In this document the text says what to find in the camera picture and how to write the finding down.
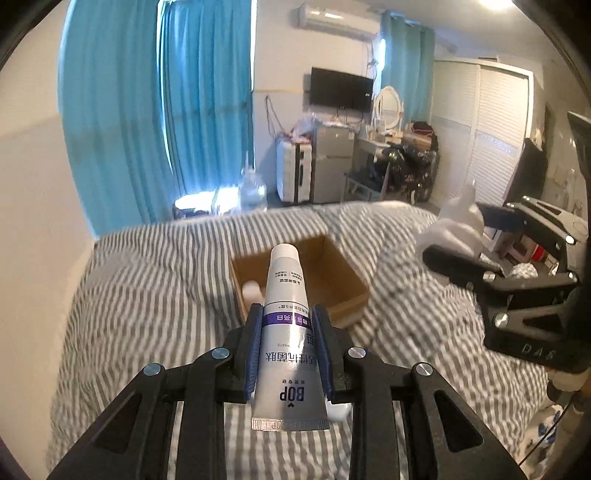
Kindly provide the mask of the white hair dryer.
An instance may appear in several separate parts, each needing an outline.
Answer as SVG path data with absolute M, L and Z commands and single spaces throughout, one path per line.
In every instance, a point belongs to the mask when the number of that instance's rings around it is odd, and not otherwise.
M 256 281 L 247 281 L 242 285 L 242 298 L 245 301 L 245 307 L 247 310 L 253 304 L 264 304 L 263 291 L 260 289 L 259 283 Z

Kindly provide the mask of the white BOP toothpaste tube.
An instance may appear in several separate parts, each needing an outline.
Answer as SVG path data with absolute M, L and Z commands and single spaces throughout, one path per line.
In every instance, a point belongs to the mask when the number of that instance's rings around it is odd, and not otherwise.
M 315 333 L 296 246 L 280 244 L 271 250 L 264 299 L 252 429 L 328 429 Z

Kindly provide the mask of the brown cardboard box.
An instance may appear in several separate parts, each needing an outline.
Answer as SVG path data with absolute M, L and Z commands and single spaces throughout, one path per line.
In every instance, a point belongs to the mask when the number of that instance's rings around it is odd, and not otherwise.
M 351 264 L 327 235 L 294 241 L 301 258 L 308 306 L 322 304 L 327 308 L 332 325 L 346 329 L 363 317 L 370 290 Z M 242 285 L 253 281 L 266 293 L 267 270 L 270 266 L 270 248 L 256 254 L 243 254 L 232 258 L 231 275 L 238 297 L 239 311 L 245 321 L 249 313 L 242 295 Z

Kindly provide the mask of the blue tissue pack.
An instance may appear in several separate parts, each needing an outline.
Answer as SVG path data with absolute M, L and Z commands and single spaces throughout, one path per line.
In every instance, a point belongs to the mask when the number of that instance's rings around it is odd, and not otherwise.
M 334 423 L 342 423 L 346 421 L 349 414 L 352 412 L 353 405 L 351 403 L 332 403 L 331 401 L 325 401 L 325 407 L 327 407 L 328 419 Z

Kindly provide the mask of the black bags pile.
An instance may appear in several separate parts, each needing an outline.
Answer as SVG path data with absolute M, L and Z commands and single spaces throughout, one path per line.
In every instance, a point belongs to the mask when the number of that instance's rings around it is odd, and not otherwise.
M 411 204 L 427 202 L 439 169 L 439 141 L 427 122 L 415 121 L 403 133 L 400 144 L 383 151 L 389 165 L 388 192 Z

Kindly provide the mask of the white louvered wardrobe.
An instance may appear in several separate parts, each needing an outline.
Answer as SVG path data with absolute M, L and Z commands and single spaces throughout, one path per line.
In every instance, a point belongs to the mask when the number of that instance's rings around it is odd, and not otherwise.
M 532 135 L 534 74 L 470 59 L 434 63 L 430 125 L 440 162 L 431 202 L 441 207 L 472 182 L 478 202 L 501 205 Z

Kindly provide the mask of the grey checkered duvet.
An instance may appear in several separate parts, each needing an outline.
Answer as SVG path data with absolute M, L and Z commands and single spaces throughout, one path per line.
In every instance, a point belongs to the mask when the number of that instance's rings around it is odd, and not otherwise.
M 441 285 L 417 259 L 415 238 L 433 221 L 416 207 L 348 203 L 158 224 L 100 238 L 67 320 L 47 466 L 57 466 L 145 364 L 187 364 L 238 327 L 233 259 L 324 235 L 370 290 L 353 341 L 390 364 L 433 365 L 523 475 L 542 478 L 564 443 L 567 412 L 550 403 L 541 366 L 484 347 L 474 297 Z

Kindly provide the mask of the clear water jug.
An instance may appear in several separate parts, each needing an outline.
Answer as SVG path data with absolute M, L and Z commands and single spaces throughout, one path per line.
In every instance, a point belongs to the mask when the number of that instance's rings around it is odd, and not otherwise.
M 266 183 L 256 172 L 249 159 L 245 160 L 242 168 L 242 179 L 238 185 L 239 206 L 242 212 L 266 211 Z

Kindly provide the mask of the grey chair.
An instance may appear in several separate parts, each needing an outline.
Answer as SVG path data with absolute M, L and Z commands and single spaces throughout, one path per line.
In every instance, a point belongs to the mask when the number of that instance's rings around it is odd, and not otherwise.
M 345 175 L 345 186 L 341 202 L 366 201 L 369 203 L 386 201 L 389 197 L 391 165 L 386 167 L 383 175 L 374 167 Z

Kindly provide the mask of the white dressing table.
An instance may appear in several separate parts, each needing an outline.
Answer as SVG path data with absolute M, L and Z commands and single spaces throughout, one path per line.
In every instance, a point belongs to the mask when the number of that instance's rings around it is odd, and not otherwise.
M 385 149 L 401 147 L 401 145 L 401 143 L 383 143 L 367 138 L 356 137 L 355 145 L 353 146 L 353 158 L 367 159 L 369 157 L 377 157 L 380 156 Z

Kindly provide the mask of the white suitcase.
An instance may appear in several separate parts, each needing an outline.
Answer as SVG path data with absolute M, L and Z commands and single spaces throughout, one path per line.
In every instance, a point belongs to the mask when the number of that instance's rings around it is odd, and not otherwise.
M 276 141 L 276 193 L 281 202 L 294 205 L 311 201 L 311 154 L 310 143 Z

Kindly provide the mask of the oval vanity mirror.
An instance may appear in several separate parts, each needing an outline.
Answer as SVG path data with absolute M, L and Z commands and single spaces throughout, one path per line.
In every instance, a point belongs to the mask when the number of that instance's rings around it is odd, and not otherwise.
M 404 102 L 396 89 L 384 87 L 373 102 L 373 124 L 379 131 L 398 130 L 404 117 Z

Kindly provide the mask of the grey mini fridge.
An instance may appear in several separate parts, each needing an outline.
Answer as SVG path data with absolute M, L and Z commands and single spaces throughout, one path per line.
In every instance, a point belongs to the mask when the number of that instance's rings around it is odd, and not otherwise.
M 338 203 L 345 176 L 353 166 L 355 133 L 346 127 L 318 124 L 312 136 L 311 202 Z

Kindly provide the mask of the small blue curtain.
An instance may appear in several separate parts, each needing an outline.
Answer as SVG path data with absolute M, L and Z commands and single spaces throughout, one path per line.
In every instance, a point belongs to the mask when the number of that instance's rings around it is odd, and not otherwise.
M 391 86 L 404 103 L 406 122 L 430 119 L 435 61 L 435 31 L 402 15 L 384 12 L 381 36 L 385 63 L 381 86 Z

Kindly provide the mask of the white air conditioner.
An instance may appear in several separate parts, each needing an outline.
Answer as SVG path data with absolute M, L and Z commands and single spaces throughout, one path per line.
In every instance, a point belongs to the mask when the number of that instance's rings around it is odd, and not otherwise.
M 380 19 L 376 16 L 359 16 L 308 3 L 301 4 L 297 9 L 297 23 L 304 29 L 366 41 L 374 40 L 380 33 Z

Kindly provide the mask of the large blue curtain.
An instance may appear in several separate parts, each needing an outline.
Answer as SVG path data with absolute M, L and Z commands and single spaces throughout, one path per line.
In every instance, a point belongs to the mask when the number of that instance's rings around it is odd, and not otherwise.
M 74 1 L 58 104 L 92 232 L 164 222 L 252 164 L 248 1 Z

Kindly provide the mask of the black wall television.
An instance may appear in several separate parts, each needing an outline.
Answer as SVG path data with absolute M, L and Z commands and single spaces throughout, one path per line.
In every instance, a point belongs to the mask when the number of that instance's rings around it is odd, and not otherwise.
M 373 88 L 372 78 L 312 67 L 308 101 L 311 105 L 369 113 Z

